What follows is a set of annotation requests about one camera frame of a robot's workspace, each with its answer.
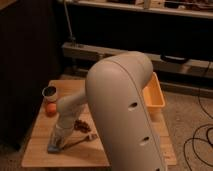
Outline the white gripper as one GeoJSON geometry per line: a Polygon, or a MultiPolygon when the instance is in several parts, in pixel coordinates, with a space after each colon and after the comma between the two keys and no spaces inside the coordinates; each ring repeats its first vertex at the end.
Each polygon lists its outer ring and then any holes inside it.
{"type": "Polygon", "coordinates": [[[61,148],[72,132],[72,128],[62,128],[58,125],[55,125],[51,135],[51,145],[55,148],[61,148]]]}

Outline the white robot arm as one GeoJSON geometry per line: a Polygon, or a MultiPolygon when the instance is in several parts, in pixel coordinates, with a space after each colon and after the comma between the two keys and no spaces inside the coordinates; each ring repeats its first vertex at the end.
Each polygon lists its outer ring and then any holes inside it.
{"type": "Polygon", "coordinates": [[[87,105],[112,171],[167,171],[140,96],[152,73],[151,60],[141,52],[126,52],[97,62],[89,70],[82,89],[57,101],[59,118],[48,148],[62,147],[87,105]]]}

